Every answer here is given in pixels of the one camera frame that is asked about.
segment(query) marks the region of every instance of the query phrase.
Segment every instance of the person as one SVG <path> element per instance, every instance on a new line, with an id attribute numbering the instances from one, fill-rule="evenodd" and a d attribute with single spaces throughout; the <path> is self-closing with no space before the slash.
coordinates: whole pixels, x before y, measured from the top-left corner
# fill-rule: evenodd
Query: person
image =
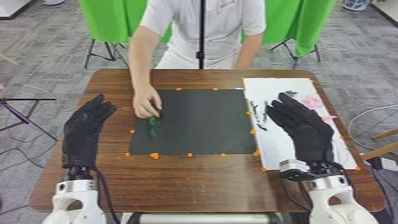
<path id="1" fill-rule="evenodd" d="M 172 24 L 168 49 L 157 69 L 197 69 L 200 0 L 147 0 L 147 8 L 129 43 L 133 108 L 140 118 L 159 116 L 161 99 L 150 86 L 150 61 L 159 38 Z M 264 21 L 264 0 L 205 1 L 204 68 L 248 69 L 255 57 Z"/>

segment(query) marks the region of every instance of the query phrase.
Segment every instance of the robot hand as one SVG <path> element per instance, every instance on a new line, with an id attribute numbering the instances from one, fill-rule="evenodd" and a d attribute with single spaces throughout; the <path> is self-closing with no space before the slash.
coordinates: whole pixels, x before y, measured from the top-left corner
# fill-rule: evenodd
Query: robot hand
<path id="1" fill-rule="evenodd" d="M 316 112 L 284 93 L 278 100 L 271 102 L 271 107 L 266 106 L 266 113 L 292 139 L 296 159 L 307 163 L 332 162 L 333 130 Z"/>
<path id="2" fill-rule="evenodd" d="M 61 163 L 63 168 L 95 166 L 97 138 L 102 123 L 117 108 L 102 95 L 85 103 L 63 126 Z"/>

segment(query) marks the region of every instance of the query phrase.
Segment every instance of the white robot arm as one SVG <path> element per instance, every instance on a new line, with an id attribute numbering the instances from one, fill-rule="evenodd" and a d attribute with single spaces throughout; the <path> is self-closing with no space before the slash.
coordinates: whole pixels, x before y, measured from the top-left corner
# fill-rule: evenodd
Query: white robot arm
<path id="1" fill-rule="evenodd" d="M 376 224 L 372 215 L 355 201 L 353 188 L 339 169 L 326 164 L 317 167 L 323 172 L 314 174 L 301 161 L 287 160 L 280 163 L 280 177 L 291 181 L 310 181 L 310 224 Z M 330 205 L 332 197 L 339 199 L 337 205 Z"/>
<path id="2" fill-rule="evenodd" d="M 92 180 L 72 180 L 56 184 L 53 212 L 42 224 L 106 224 L 93 186 Z M 76 201 L 81 203 L 81 208 L 69 210 L 69 205 Z"/>

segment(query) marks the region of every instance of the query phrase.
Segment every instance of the green object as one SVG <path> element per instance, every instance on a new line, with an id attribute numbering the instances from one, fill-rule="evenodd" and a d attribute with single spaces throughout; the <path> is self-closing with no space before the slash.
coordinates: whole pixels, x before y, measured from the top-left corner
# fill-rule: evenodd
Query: green object
<path id="1" fill-rule="evenodd" d="M 77 0 L 90 36 L 104 42 L 125 43 L 140 24 L 145 0 Z M 266 0 L 264 44 L 296 40 L 294 56 L 314 48 L 335 0 Z M 170 30 L 161 38 L 165 43 Z"/>
<path id="2" fill-rule="evenodd" d="M 152 135 L 152 137 L 156 137 L 156 129 L 159 127 L 159 118 L 150 117 L 147 122 L 149 122 L 149 127 L 150 127 L 150 135 Z"/>

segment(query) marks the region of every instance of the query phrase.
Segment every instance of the metal pole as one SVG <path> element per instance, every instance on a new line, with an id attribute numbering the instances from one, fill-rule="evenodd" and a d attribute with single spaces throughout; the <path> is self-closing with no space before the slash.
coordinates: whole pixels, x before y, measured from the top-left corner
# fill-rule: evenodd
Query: metal pole
<path id="1" fill-rule="evenodd" d="M 138 220 L 122 214 L 120 224 L 278 224 L 275 214 L 141 214 Z"/>

